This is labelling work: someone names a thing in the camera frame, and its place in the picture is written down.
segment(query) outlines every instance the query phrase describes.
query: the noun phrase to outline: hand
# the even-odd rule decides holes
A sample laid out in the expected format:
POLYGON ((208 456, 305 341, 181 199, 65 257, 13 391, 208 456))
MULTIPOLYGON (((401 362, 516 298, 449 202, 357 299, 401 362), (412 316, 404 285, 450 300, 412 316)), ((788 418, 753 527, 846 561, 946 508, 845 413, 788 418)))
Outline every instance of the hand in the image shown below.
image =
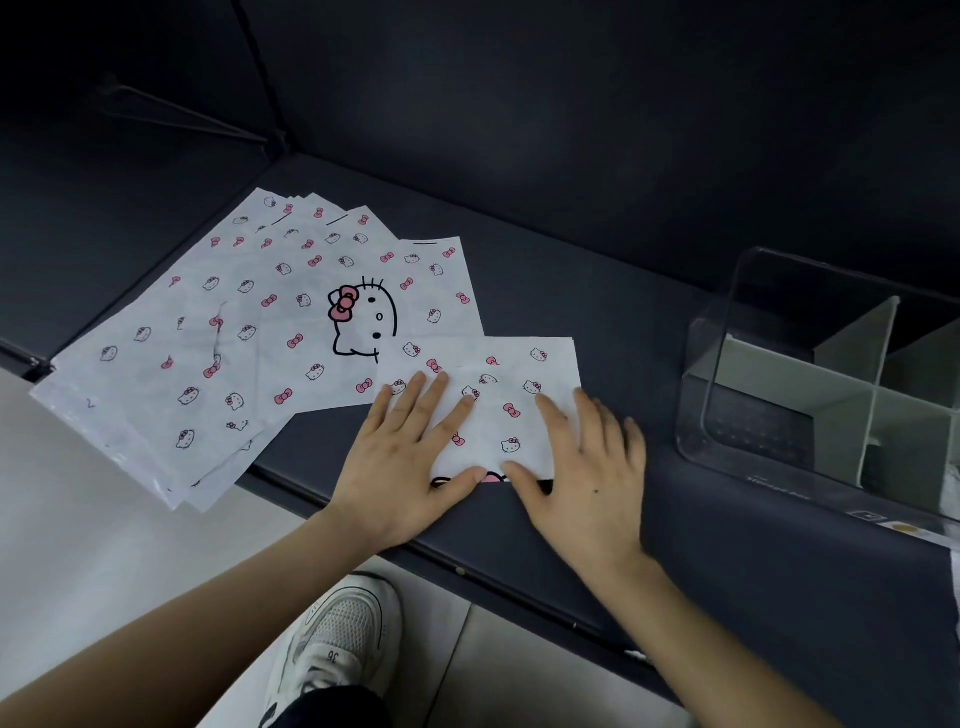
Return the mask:
POLYGON ((441 372, 417 402, 425 381, 423 372, 417 372, 390 414, 390 385, 380 390, 324 511, 346 519, 370 539, 372 553, 419 535, 487 474, 486 468, 469 468, 440 488, 430 487, 430 468, 467 419, 473 397, 464 397, 426 432, 449 376, 441 372))
POLYGON ((640 510, 646 444, 628 419, 621 430, 599 400, 574 392, 580 416, 578 445, 570 423, 553 401, 537 395, 537 409, 553 448, 553 493, 545 496, 522 465, 503 464, 534 527, 595 592, 621 568, 645 559, 640 548, 640 510))

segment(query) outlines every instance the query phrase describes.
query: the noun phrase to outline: left hand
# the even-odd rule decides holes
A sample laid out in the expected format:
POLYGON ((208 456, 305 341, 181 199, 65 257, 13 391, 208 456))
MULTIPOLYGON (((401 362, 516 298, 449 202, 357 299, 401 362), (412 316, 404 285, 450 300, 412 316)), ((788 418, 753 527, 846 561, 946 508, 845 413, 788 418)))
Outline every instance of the left hand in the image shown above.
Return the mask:
POLYGON ((425 382, 417 372, 389 414, 390 385, 380 390, 324 510, 358 528, 374 553, 418 536, 487 474, 486 468, 468 468, 440 488, 430 487, 430 469, 473 409, 473 397, 460 400, 427 432, 449 376, 440 372, 418 402, 425 382))

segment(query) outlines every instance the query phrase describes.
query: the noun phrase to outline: forearm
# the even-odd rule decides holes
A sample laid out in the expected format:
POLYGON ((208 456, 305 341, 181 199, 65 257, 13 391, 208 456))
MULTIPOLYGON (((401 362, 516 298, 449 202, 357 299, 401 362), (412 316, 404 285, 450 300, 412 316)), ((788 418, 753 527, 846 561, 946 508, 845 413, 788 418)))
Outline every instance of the forearm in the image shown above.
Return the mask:
POLYGON ((591 587, 705 728, 838 726, 638 557, 591 587))
POLYGON ((372 556, 333 512, 92 645, 0 703, 0 724, 196 725, 318 596, 372 556))

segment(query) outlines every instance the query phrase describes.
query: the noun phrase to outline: right hand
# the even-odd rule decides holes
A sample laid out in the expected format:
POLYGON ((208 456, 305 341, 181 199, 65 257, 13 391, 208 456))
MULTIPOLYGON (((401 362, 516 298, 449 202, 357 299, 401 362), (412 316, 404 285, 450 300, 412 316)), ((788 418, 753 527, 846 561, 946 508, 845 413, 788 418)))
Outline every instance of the right hand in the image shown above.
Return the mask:
POLYGON ((596 591, 620 570, 648 558, 640 547, 647 450, 632 419, 621 429, 613 413, 582 389, 574 392, 574 399, 580 416, 580 443, 557 405, 549 397, 537 395, 537 409, 553 448, 551 495, 543 494, 522 465, 506 462, 502 467, 534 527, 596 591))

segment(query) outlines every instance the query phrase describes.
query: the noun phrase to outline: dark gray surface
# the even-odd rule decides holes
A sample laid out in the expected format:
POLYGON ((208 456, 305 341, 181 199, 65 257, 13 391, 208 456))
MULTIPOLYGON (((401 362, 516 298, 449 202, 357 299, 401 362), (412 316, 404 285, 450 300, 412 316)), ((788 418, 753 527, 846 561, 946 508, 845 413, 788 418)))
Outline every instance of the dark gray surface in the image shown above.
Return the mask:
MULTIPOLYGON (((687 593, 845 724, 955 725, 948 552, 685 462, 673 422, 686 325, 705 294, 307 157, 258 184, 366 203, 400 237, 459 234, 488 335, 573 336, 585 388, 650 444, 645 539, 687 593)), ((329 497, 365 408, 298 415, 257 465, 329 497)), ((531 606, 626 642, 527 521, 484 486, 417 545, 531 606)))
POLYGON ((0 119, 0 348, 52 357, 267 166, 261 147, 217 136, 0 119))

